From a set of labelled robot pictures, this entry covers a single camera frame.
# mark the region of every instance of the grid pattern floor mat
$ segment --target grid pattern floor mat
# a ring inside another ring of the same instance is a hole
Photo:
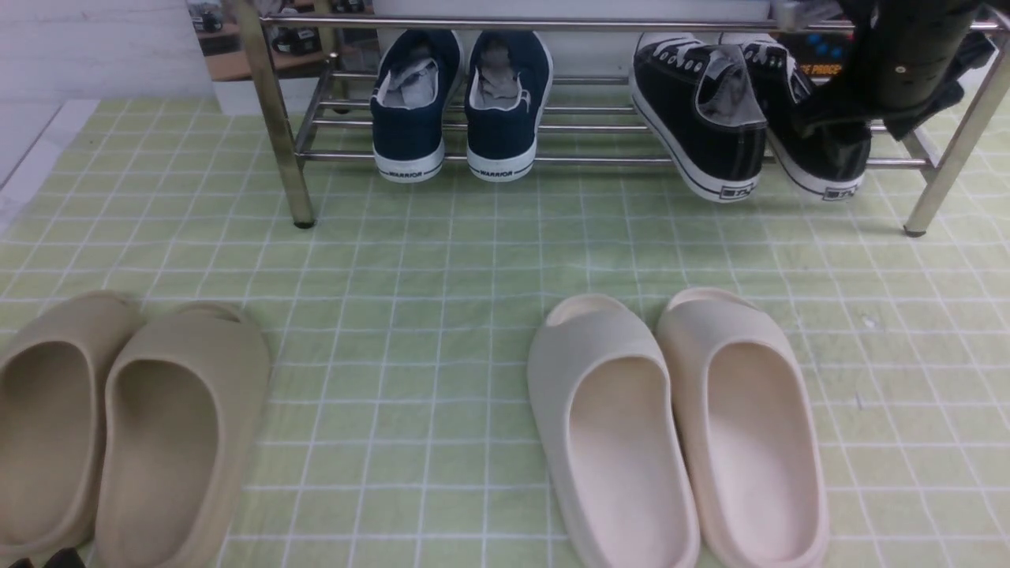
[[[955,126],[928,124],[937,145]],[[367,131],[320,137],[370,148]],[[660,147],[545,135],[551,151]],[[900,231],[914,172],[872,173],[826,205],[770,167],[725,206],[666,169],[538,166],[500,186],[449,166],[414,187],[370,165],[306,176],[319,222],[299,230],[260,118],[106,101],[0,236],[0,343],[101,287],[148,316],[236,302],[266,329],[270,401],[215,566],[578,566],[527,402],[533,332],[586,291],[653,324],[699,285],[754,301],[792,340],[829,486],[828,567],[1010,566],[1010,107],[916,241]]]

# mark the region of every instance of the cream slide sandal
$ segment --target cream slide sandal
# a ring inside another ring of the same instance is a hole
[[[648,327],[600,294],[537,330],[529,398],[569,538],[589,568],[687,568],[701,538]]]
[[[776,322],[723,290],[677,294],[656,338],[705,542],[728,568],[814,568],[828,515],[799,364]]]

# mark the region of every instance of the white rubber sole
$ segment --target white rubber sole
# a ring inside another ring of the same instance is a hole
[[[656,137],[663,143],[673,157],[674,162],[677,163],[677,168],[681,173],[681,177],[684,178],[684,182],[687,184],[688,188],[691,189],[696,195],[711,201],[713,203],[728,203],[732,201],[741,201],[750,196],[754,188],[758,186],[758,181],[761,179],[761,174],[748,179],[748,180],[720,180],[714,176],[706,174],[699,168],[691,158],[684,152],[684,148],[681,146],[674,133],[664,125],[663,120],[655,114],[652,107],[648,105],[645,101],[645,97],[642,96],[641,91],[638,90],[638,84],[634,80],[634,67],[631,67],[631,73],[628,76],[628,87],[631,90],[631,104],[634,106],[635,111],[642,117],[645,121],[645,125],[648,129],[652,131]]]
[[[464,61],[467,54],[463,50],[463,39],[460,38],[460,34],[456,31],[452,31],[452,37],[456,37],[456,44],[460,49],[460,64],[456,70],[456,79],[452,80],[452,85],[449,86],[448,93],[445,96],[445,106],[442,107],[442,114],[445,114],[445,109],[448,108],[449,101],[456,97],[457,91],[460,90],[460,85],[463,84],[463,78],[467,70]],[[380,69],[382,69],[382,64],[385,61],[386,54],[383,54],[382,59],[379,61]],[[375,156],[376,168],[379,170],[379,175],[383,178],[393,183],[423,182],[435,177],[441,171],[442,162],[445,160],[445,137],[442,136],[442,139],[438,143],[438,148],[434,152],[416,160],[390,160],[383,158],[376,152],[375,146],[372,147],[372,154]]]
[[[439,141],[434,152],[417,160],[389,160],[380,156],[375,147],[372,147],[372,153],[376,157],[379,175],[387,180],[393,183],[423,182],[441,171],[441,164],[445,159],[445,140]]]
[[[470,164],[470,171],[475,176],[486,182],[511,182],[526,174],[533,167],[536,160],[536,138],[540,128],[540,119],[543,118],[543,108],[547,106],[547,99],[550,96],[550,87],[554,83],[554,60],[550,57],[550,50],[543,42],[540,34],[533,32],[533,35],[540,41],[543,53],[547,56],[547,87],[543,90],[543,98],[540,100],[540,109],[536,111],[536,122],[533,125],[533,144],[522,154],[514,158],[502,160],[489,160],[474,153],[467,143],[467,163]]]
[[[768,131],[768,141],[775,153],[776,159],[782,164],[782,169],[793,182],[793,185],[804,199],[810,201],[847,201],[855,195],[860,186],[863,185],[863,176],[849,181],[831,181],[818,178],[805,172],[796,162],[790,158],[786,148],[778,137]]]

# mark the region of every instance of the shoe rack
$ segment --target shoe rack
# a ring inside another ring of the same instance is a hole
[[[331,13],[329,0],[314,0],[315,13],[282,15],[261,15],[256,6],[256,0],[237,0],[234,4],[235,16],[238,20],[239,33],[248,58],[252,82],[256,86],[260,106],[263,110],[270,134],[271,145],[277,158],[281,180],[287,195],[288,205],[295,226],[310,228],[315,224],[315,213],[305,186],[302,167],[306,161],[321,162],[363,162],[372,161],[371,152],[337,152],[313,147],[314,134],[318,128],[370,128],[369,101],[366,99],[348,98],[348,85],[351,82],[372,84],[375,75],[368,73],[351,73],[341,69],[337,57],[339,35],[325,32],[323,28],[439,28],[456,30],[488,30],[488,29],[532,29],[542,31],[594,31],[594,32],[641,32],[641,31],[677,31],[677,32],[744,32],[767,33],[779,31],[774,21],[768,22],[706,22],[706,21],[665,21],[659,19],[579,19],[579,18],[449,18],[449,17],[384,17],[366,14]],[[922,236],[926,233],[944,198],[961,174],[965,163],[992,119],[997,107],[1010,90],[1010,18],[991,10],[993,19],[977,22],[972,28],[988,33],[996,43],[997,53],[989,72],[965,113],[953,137],[942,152],[925,139],[920,130],[908,135],[903,144],[909,153],[904,157],[871,157],[867,167],[876,170],[918,170],[925,180],[925,189],[912,209],[904,224],[905,233],[909,236]],[[305,118],[297,133],[294,133],[288,121],[288,111],[281,95],[281,86],[277,77],[277,65],[274,54],[266,39],[266,28],[269,26],[287,27],[319,27],[322,37],[322,51],[329,54],[325,68],[319,77],[315,92],[305,111]],[[802,32],[807,33],[851,33],[853,27],[847,22],[824,22],[812,25]],[[627,85],[626,77],[554,77],[554,85]],[[324,115],[324,111],[336,111],[338,118]],[[450,114],[460,116],[462,105],[449,105]],[[591,133],[605,132],[611,134],[641,133],[647,131],[644,124],[604,124],[594,123],[594,116],[634,114],[630,104],[627,105],[560,105],[547,102],[546,114],[569,114],[585,117],[585,122],[575,124],[541,124],[541,132]],[[466,123],[459,118],[446,121],[447,130],[464,129]],[[876,134],[887,135],[883,124],[873,124]],[[448,154],[448,162],[464,162],[464,154]],[[766,162],[775,163],[771,157]],[[536,162],[559,166],[585,167],[673,167],[672,160],[666,155],[640,157],[613,156],[562,156],[537,155]]]

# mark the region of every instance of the beige slide sandal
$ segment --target beige slide sandal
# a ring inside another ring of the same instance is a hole
[[[116,568],[194,568],[219,550],[267,396],[259,327],[193,302],[133,337],[109,375],[95,544]]]
[[[559,304],[536,333],[529,398],[569,538],[589,568],[687,568],[701,545],[648,327],[600,294]]]
[[[0,558],[91,536],[105,449],[105,379],[140,326],[111,291],[67,300],[0,355]]]
[[[692,288],[668,304],[656,338],[709,548],[728,568],[819,567],[827,498],[786,335],[729,292]]]

